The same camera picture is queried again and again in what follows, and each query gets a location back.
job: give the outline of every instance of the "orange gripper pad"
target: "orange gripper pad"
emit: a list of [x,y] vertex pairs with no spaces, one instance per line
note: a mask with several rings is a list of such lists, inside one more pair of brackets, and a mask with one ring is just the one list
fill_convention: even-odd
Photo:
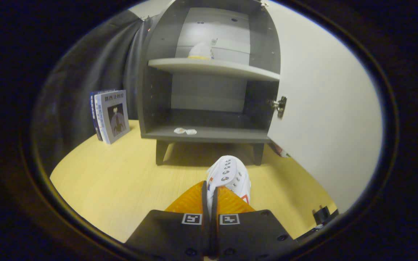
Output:
[[226,187],[217,188],[217,217],[221,214],[237,214],[255,211],[239,196]]
[[202,184],[197,183],[177,198],[165,211],[175,213],[202,214]]

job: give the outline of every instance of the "cabinet door hinge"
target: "cabinet door hinge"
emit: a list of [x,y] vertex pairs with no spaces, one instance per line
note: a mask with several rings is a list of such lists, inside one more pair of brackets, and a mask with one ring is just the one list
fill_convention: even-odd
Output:
[[278,111],[277,117],[281,119],[283,117],[283,113],[285,112],[287,98],[285,96],[282,96],[282,98],[278,102],[276,102],[275,100],[267,100],[267,102],[273,109],[276,109]]

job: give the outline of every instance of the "book spine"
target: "book spine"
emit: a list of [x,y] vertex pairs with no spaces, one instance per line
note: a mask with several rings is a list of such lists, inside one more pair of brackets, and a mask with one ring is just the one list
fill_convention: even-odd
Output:
[[110,144],[109,139],[107,138],[106,125],[104,124],[103,109],[101,105],[101,95],[95,95],[94,99],[95,99],[96,118],[98,119],[99,132],[101,133],[101,137],[103,137],[103,141]]
[[99,131],[98,121],[96,120],[96,106],[95,106],[94,95],[90,95],[90,103],[91,103],[91,115],[93,116],[93,126],[96,131],[96,136],[98,137],[99,141],[103,141],[103,138],[101,137],[101,132]]

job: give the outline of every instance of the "white wall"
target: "white wall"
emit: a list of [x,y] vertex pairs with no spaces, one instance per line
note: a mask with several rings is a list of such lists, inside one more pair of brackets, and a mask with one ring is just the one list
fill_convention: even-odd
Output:
[[135,13],[136,16],[142,20],[148,16],[154,16],[161,13],[161,11],[171,2],[171,0],[148,0],[138,5],[135,5],[129,10]]

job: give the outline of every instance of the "gray cabinet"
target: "gray cabinet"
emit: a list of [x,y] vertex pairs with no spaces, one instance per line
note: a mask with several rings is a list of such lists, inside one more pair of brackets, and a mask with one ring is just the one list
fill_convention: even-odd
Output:
[[[272,140],[344,212],[380,160],[384,119],[378,85],[346,41],[294,10],[266,2],[168,5],[141,57],[142,137],[157,139],[157,163],[169,142],[247,142],[254,144],[259,164],[263,144]],[[191,8],[206,9],[192,16]],[[222,10],[218,20],[213,8]],[[214,43],[214,61],[179,60],[204,35]],[[283,97],[286,108],[277,113],[267,101]],[[177,127],[198,133],[175,134]]]
[[[243,142],[260,165],[277,99],[280,45],[259,1],[176,0],[152,25],[141,57],[142,138],[157,140],[161,164],[170,142]],[[205,41],[214,59],[187,58]],[[176,128],[197,134],[176,134]]]

